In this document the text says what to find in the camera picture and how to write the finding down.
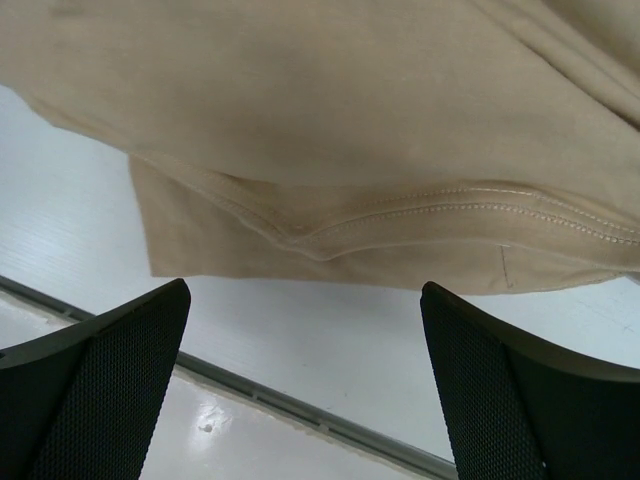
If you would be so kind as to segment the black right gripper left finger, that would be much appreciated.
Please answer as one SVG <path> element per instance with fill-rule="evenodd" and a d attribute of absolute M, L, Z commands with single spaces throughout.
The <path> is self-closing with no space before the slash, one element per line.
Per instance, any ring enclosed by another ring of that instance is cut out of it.
<path fill-rule="evenodd" d="M 176 279 L 2 350 L 2 478 L 139 478 L 190 303 Z"/>

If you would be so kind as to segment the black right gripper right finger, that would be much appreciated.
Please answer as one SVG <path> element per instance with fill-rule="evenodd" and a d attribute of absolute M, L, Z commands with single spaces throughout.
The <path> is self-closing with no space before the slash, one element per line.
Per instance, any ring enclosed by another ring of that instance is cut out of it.
<path fill-rule="evenodd" d="M 637 369 L 553 344 L 433 282 L 420 306 L 459 478 L 638 478 Z"/>

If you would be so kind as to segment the beige t-shirt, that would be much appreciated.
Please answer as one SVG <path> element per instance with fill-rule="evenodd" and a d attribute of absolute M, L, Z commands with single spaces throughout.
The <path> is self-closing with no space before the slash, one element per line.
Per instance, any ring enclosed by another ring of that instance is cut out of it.
<path fill-rule="evenodd" d="M 639 270 L 635 1 L 5 1 L 1 82 L 127 153 L 156 276 Z"/>

